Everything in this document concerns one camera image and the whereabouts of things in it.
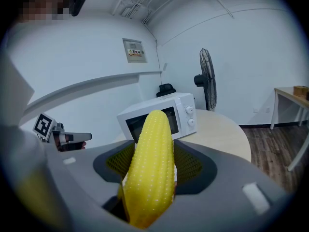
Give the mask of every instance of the corn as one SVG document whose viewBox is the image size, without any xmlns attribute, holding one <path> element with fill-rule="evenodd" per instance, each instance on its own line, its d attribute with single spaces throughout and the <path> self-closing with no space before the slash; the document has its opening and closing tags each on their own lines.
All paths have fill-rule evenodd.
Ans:
<svg viewBox="0 0 309 232">
<path fill-rule="evenodd" d="M 130 224 L 150 226 L 172 203 L 174 192 L 173 140 L 169 120 L 152 111 L 143 125 L 124 186 Z"/>
</svg>

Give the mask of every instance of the black object on microwave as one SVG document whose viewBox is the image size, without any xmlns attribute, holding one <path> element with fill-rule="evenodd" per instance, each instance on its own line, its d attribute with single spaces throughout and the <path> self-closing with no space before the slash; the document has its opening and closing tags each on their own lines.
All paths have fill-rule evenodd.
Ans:
<svg viewBox="0 0 309 232">
<path fill-rule="evenodd" d="M 176 89 L 173 88 L 172 84 L 166 83 L 159 86 L 160 92 L 156 94 L 157 97 L 168 95 L 171 93 L 176 93 Z"/>
</svg>

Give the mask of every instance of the wooden floor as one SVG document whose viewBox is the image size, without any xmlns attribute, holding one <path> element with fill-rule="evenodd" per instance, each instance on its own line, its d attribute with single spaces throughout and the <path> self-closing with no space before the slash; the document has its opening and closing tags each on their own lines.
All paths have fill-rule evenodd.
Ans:
<svg viewBox="0 0 309 232">
<path fill-rule="evenodd" d="M 300 150 L 309 132 L 307 126 L 243 130 L 250 143 L 251 162 L 287 192 L 296 191 L 309 161 L 309 149 L 293 171 L 289 172 L 287 166 Z"/>
</svg>

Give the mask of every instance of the round table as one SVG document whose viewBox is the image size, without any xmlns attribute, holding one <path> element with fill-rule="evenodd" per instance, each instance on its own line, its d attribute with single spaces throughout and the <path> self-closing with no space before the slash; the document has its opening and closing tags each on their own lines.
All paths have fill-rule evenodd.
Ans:
<svg viewBox="0 0 309 232">
<path fill-rule="evenodd" d="M 224 115 L 212 111 L 196 109 L 196 112 L 197 132 L 179 138 L 179 140 L 204 145 L 251 162 L 249 141 L 238 124 Z M 123 134 L 119 135 L 115 142 L 121 140 L 125 140 Z"/>
</svg>

